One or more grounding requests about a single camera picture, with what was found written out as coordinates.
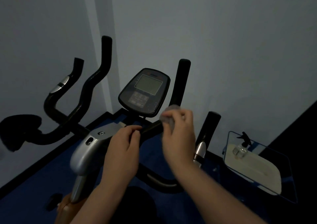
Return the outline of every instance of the white wall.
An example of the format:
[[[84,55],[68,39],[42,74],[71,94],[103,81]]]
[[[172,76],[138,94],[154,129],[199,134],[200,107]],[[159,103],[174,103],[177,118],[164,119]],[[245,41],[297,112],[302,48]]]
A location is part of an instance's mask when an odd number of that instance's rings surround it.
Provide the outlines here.
[[[79,81],[57,104],[65,114],[77,105],[84,81],[98,68],[85,1],[0,0],[0,30],[0,120],[36,114],[42,117],[40,129],[50,132],[57,124],[46,116],[43,103],[71,72],[74,57],[84,59],[85,64]],[[98,84],[81,124],[89,124],[105,111]],[[0,187],[67,138],[48,146],[25,143],[14,153],[1,143]]]
[[[317,99],[316,0],[112,1],[120,88],[159,69],[172,80],[164,109],[179,59],[191,60],[182,107],[196,134],[221,114],[218,155],[230,130],[269,144]]]

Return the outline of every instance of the blue mat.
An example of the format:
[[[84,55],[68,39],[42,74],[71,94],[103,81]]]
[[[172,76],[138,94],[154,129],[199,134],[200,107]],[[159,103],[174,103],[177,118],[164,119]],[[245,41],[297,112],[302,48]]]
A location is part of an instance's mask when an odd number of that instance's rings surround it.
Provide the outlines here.
[[[115,122],[118,123],[124,118],[125,115],[121,115]],[[110,122],[112,120],[108,119],[97,127]],[[48,212],[44,206],[53,193],[66,195],[71,192],[76,176],[69,167],[69,161],[79,143],[80,141],[75,143],[0,200],[0,222],[2,224],[54,223],[56,210]],[[174,176],[164,159],[161,145],[160,135],[144,142],[140,149],[140,162],[161,176],[173,179]],[[219,163],[214,163],[208,159],[205,161],[204,170],[268,221],[265,209],[257,198],[254,187],[247,181],[227,168],[220,168]],[[178,194],[160,193],[137,178],[131,181],[130,186],[139,186],[152,196],[157,206],[158,216],[165,223],[204,223],[195,204],[185,192]]]

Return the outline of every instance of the person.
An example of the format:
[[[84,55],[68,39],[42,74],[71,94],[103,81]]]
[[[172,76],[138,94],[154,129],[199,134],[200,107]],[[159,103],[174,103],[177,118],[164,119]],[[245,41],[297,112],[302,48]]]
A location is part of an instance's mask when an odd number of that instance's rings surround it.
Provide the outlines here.
[[[192,111],[174,109],[165,111],[162,115],[172,117],[175,121],[172,133],[169,124],[163,123],[164,157],[180,185],[194,201],[204,221],[266,223],[194,164],[195,134]],[[112,137],[105,155],[101,182],[71,224],[111,222],[129,182],[138,170],[140,129],[141,126],[127,126]]]

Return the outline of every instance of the button panel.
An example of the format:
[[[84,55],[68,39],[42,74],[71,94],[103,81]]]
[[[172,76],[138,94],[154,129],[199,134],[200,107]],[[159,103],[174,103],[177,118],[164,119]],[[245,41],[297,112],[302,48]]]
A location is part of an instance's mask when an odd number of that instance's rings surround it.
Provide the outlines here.
[[[130,103],[132,103],[140,108],[143,108],[148,99],[149,99],[148,96],[142,95],[142,94],[134,91],[133,95],[130,97],[128,102],[130,102]]]

